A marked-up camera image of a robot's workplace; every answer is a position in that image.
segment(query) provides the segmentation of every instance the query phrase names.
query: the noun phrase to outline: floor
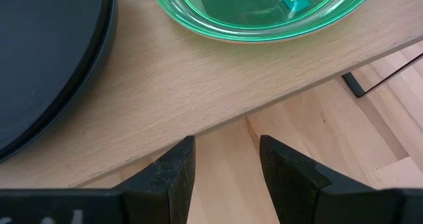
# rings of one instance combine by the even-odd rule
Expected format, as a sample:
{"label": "floor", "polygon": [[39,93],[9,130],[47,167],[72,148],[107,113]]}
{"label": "floor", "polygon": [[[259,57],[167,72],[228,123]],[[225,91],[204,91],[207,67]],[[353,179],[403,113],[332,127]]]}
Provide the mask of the floor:
{"label": "floor", "polygon": [[[353,74],[368,88],[421,52],[423,42]],[[423,60],[363,98],[338,78],[198,136],[188,223],[278,223],[258,157],[261,134],[374,188],[423,188]],[[88,187],[116,185],[159,155]]]}

